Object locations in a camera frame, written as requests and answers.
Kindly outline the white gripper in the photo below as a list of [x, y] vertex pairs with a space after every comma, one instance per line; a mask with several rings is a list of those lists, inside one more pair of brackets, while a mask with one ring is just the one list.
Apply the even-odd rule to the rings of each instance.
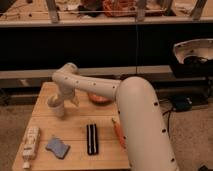
[[[79, 107], [79, 100], [78, 100], [78, 97], [75, 96], [74, 88], [60, 86], [59, 91], [60, 91], [61, 96], [64, 99], [69, 99], [73, 105], [75, 105], [76, 107]], [[47, 100], [47, 105], [51, 108], [57, 107], [61, 103], [62, 103], [62, 100], [58, 95], [50, 96]]]

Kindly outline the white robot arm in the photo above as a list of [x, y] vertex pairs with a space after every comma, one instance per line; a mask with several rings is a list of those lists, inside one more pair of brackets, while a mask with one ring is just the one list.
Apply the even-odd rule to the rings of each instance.
[[180, 171], [149, 81], [138, 76], [123, 81], [81, 76], [73, 63], [56, 70], [52, 80], [61, 102], [74, 100], [76, 89], [116, 102], [131, 171]]

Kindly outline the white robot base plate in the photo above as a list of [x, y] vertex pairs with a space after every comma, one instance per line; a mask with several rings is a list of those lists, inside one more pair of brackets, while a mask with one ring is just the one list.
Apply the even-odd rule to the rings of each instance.
[[190, 56], [203, 57], [213, 60], [213, 38], [192, 39], [176, 43], [173, 46], [173, 54], [180, 64]]

